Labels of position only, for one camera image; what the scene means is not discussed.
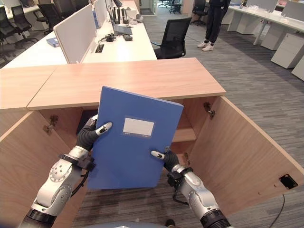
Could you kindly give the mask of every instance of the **black pants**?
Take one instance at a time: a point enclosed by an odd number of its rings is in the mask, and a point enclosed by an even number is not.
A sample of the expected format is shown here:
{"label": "black pants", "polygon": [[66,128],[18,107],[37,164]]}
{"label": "black pants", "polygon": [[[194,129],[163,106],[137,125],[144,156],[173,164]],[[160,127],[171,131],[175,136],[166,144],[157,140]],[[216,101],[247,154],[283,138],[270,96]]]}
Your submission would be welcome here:
{"label": "black pants", "polygon": [[215,43],[218,38],[220,25],[227,10],[227,7],[224,7],[223,9],[221,9],[221,7],[211,5],[209,7],[207,17],[206,40],[209,40],[211,43]]}

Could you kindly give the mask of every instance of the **white label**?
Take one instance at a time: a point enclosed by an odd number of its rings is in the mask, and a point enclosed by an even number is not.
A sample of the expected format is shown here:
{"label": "white label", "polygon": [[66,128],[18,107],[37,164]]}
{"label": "white label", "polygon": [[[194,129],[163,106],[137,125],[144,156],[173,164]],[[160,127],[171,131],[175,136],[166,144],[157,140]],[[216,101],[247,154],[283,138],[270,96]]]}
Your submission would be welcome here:
{"label": "white label", "polygon": [[154,127],[153,122],[125,118],[123,133],[151,136],[153,127]]}

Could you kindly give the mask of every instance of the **white sneaker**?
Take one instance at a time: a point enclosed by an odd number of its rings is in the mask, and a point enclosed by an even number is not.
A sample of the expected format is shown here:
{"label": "white sneaker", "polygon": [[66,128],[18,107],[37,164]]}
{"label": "white sneaker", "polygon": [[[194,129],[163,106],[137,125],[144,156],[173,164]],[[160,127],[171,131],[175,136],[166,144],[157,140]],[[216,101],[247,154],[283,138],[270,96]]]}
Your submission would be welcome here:
{"label": "white sneaker", "polygon": [[198,44],[198,48],[205,48],[208,44],[210,44],[210,41],[208,43],[203,42],[201,44]]}
{"label": "white sneaker", "polygon": [[202,51],[212,51],[214,48],[214,45],[208,44],[206,47],[202,49]]}

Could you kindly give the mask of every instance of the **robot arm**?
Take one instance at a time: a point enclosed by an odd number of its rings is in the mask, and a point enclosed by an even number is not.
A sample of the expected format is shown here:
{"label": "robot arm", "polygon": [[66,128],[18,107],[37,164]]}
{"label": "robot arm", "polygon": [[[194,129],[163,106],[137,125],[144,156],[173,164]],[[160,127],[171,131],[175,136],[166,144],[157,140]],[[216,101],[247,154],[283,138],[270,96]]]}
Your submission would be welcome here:
{"label": "robot arm", "polygon": [[47,178],[38,191],[30,211],[27,213],[20,228],[48,228],[52,227],[57,216],[61,213],[67,201],[77,191],[72,188],[81,178],[82,169],[88,172],[95,167],[94,159],[89,156],[94,141],[112,127],[106,123],[98,129],[96,116],[88,120],[77,137],[76,146],[69,154],[61,154]]}
{"label": "robot arm", "polygon": [[176,154],[169,151],[166,154],[152,151],[151,154],[164,160],[164,167],[169,171],[168,183],[180,191],[187,203],[200,220],[204,228],[233,228],[221,212],[213,194],[205,188],[201,179],[195,175],[192,168],[184,168],[179,164]]}

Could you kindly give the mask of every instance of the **white drawer unit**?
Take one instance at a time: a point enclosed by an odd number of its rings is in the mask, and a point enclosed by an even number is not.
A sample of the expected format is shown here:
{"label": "white drawer unit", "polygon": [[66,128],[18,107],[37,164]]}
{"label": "white drawer unit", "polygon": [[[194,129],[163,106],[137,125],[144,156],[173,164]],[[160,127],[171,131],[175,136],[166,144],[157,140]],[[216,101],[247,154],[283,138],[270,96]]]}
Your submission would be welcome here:
{"label": "white drawer unit", "polygon": [[284,67],[294,68],[304,54],[304,37],[287,33],[271,61]]}
{"label": "white drawer unit", "polygon": [[301,58],[291,73],[304,81],[304,56]]}

